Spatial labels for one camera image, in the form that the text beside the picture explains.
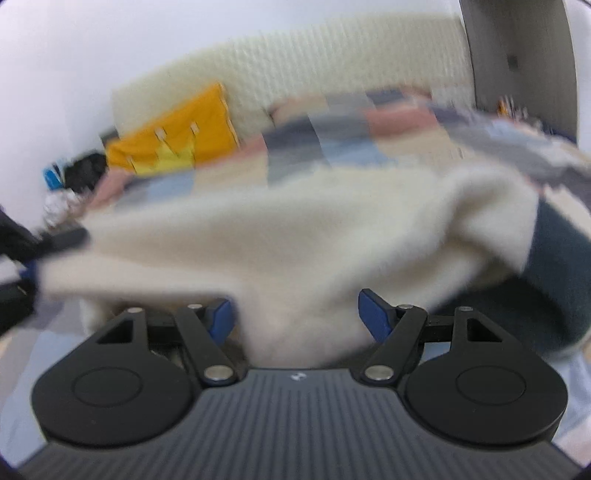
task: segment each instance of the yellow pillow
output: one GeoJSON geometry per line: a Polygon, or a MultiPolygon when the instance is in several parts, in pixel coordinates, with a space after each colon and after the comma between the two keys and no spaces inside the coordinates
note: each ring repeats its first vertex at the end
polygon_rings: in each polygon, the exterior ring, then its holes
{"type": "Polygon", "coordinates": [[[221,83],[107,147],[109,167],[139,176],[195,168],[236,150],[221,83]]]}

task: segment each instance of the white wall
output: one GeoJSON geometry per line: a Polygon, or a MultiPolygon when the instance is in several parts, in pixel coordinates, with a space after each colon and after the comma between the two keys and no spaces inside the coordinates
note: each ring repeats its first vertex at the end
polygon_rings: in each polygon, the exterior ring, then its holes
{"type": "Polygon", "coordinates": [[[460,14],[458,0],[53,0],[50,48],[65,72],[75,151],[99,147],[115,86],[197,48],[327,17],[384,10],[460,14]]]}
{"type": "Polygon", "coordinates": [[[579,148],[591,153],[591,8],[579,0],[564,0],[573,39],[579,103],[579,148]]]}
{"type": "Polygon", "coordinates": [[[40,224],[42,167],[72,151],[63,76],[48,55],[50,2],[0,5],[0,205],[29,227],[40,224]]]}

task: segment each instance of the black bag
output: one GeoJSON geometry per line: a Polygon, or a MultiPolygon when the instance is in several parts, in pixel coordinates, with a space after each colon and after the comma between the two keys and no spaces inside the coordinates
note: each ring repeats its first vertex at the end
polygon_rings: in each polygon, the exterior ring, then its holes
{"type": "Polygon", "coordinates": [[[64,169],[64,188],[76,193],[94,190],[107,170],[107,157],[91,152],[74,161],[64,169]]]}

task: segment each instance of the white fluffy blanket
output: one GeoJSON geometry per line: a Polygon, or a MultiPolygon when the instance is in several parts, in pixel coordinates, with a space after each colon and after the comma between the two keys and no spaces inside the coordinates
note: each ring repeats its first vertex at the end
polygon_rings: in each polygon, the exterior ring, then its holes
{"type": "Polygon", "coordinates": [[[537,210],[535,189],[501,166],[464,164],[443,177],[319,169],[95,214],[85,220],[90,244],[47,261],[41,285],[95,306],[228,297],[252,364],[313,367],[372,342],[356,308],[362,288],[430,310],[499,281],[487,275],[493,265],[523,272],[537,210]]]}

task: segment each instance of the white headboard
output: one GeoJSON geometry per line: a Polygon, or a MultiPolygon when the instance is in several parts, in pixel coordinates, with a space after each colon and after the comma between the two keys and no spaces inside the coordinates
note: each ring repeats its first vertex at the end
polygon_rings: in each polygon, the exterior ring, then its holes
{"type": "Polygon", "coordinates": [[[226,87],[240,138],[272,125],[265,109],[286,96],[429,86],[434,98],[474,104],[472,64],[458,17],[383,14],[230,41],[196,51],[113,92],[121,135],[192,97],[226,87]]]}

